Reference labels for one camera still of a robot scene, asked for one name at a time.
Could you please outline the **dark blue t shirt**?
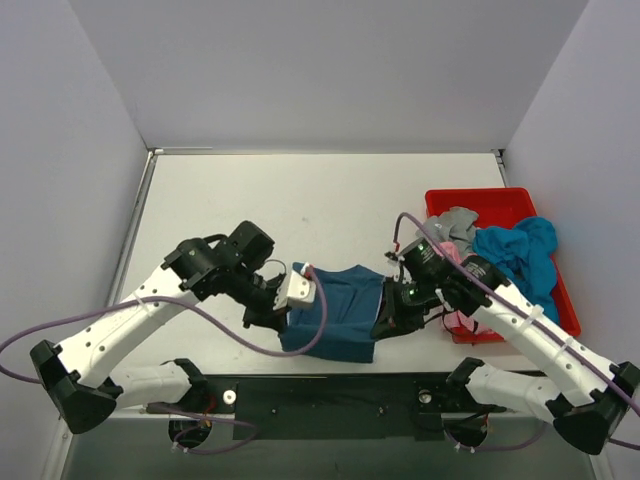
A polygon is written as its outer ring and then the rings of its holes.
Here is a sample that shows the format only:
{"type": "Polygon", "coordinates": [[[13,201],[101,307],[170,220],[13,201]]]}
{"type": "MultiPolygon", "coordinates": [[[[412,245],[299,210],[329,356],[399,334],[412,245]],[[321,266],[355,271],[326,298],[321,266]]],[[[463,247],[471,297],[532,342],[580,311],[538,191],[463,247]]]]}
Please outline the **dark blue t shirt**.
{"type": "MultiPolygon", "coordinates": [[[[379,313],[385,277],[362,265],[336,272],[317,268],[315,272],[327,300],[327,325],[306,354],[330,361],[372,363],[375,340],[371,330],[379,313]]],[[[321,319],[319,299],[308,310],[291,310],[287,328],[279,335],[281,348],[289,352],[306,346],[316,335],[321,319]]]]}

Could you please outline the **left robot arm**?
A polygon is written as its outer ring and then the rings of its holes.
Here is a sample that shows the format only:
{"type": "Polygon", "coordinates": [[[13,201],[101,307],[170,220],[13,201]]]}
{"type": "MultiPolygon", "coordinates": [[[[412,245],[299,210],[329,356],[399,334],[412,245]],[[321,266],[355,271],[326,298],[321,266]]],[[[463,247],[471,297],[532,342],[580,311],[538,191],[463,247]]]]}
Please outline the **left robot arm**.
{"type": "Polygon", "coordinates": [[[121,361],[159,328],[211,296],[227,295],[250,315],[284,323],[274,307],[284,277],[266,280],[257,271],[274,240],[251,221],[230,235],[180,242],[122,303],[79,333],[43,340],[30,357],[45,391],[74,434],[86,433],[118,409],[154,403],[201,413],[211,402],[205,375],[188,359],[119,370],[121,361]]]}

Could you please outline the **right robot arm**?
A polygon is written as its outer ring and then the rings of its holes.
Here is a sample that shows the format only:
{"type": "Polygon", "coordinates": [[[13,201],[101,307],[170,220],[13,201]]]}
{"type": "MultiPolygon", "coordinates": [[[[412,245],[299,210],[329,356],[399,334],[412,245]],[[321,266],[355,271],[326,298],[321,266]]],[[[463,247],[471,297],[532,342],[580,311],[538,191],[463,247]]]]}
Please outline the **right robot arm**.
{"type": "Polygon", "coordinates": [[[386,305],[372,331],[375,339],[411,333],[418,318],[441,308],[489,327],[541,373],[509,372],[467,357],[447,379],[451,405],[469,409],[478,403],[529,414],[589,455],[600,454],[611,442],[639,391],[637,366],[615,363],[585,347],[478,255],[456,263],[419,238],[385,256],[410,280],[386,280],[386,305]]]}

